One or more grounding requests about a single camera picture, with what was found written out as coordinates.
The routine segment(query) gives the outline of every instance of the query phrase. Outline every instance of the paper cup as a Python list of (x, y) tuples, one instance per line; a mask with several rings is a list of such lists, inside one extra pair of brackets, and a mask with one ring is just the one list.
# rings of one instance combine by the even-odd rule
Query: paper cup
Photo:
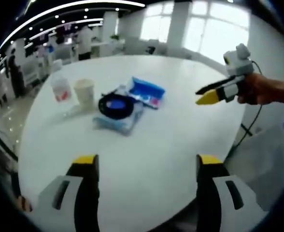
[(81, 79), (74, 85), (74, 91), (78, 98), (80, 105), (83, 107), (92, 107), (94, 104), (94, 86), (92, 80)]

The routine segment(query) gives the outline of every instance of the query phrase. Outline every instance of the black tape roll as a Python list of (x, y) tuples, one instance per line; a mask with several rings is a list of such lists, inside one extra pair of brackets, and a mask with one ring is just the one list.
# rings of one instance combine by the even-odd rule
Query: black tape roll
[[(124, 103), (123, 108), (113, 109), (109, 107), (109, 103), (115, 100), (122, 101)], [(109, 93), (99, 100), (98, 108), (100, 112), (112, 119), (120, 120), (129, 117), (133, 112), (133, 99), (131, 97)]]

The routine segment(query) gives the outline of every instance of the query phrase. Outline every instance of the person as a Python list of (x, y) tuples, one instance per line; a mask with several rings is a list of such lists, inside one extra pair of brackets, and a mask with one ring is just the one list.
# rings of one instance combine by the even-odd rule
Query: person
[(88, 26), (84, 26), (78, 34), (77, 43), (79, 60), (90, 59), (93, 33)]
[(23, 75), (20, 72), (20, 67), (15, 63), (15, 48), (11, 51), (11, 56), (8, 61), (8, 67), (11, 74), (12, 88), (16, 98), (24, 95)]
[(253, 73), (246, 76), (245, 82), (248, 91), (238, 97), (238, 102), (253, 104), (248, 99), (254, 98), (254, 104), (269, 104), (272, 102), (284, 103), (284, 81), (268, 79), (265, 76)]

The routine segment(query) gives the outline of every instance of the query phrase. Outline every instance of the hand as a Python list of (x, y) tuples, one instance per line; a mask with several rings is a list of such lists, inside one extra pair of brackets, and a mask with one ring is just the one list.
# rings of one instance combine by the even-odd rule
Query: hand
[[(245, 93), (242, 93), (238, 97), (238, 102), (249, 104), (269, 104), (274, 101), (274, 81), (267, 79), (265, 76), (257, 73), (252, 73), (245, 78), (246, 89)], [(248, 99), (255, 99), (255, 103), (248, 102)]]

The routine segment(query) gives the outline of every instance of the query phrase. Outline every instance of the table surface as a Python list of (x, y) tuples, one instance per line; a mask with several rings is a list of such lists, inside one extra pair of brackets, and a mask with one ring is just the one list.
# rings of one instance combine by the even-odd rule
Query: table surface
[(95, 81), (95, 98), (132, 76), (165, 88), (159, 110), (146, 108), (130, 136), (94, 128), (92, 114), (60, 115), (50, 79), (36, 97), (21, 140), (19, 180), (35, 206), (39, 193), (72, 161), (99, 154), (99, 227), (102, 232), (145, 232), (196, 197), (196, 154), (224, 160), (244, 113), (236, 101), (197, 106), (200, 87), (223, 79), (198, 62), (156, 56), (98, 58), (60, 71), (71, 86)]

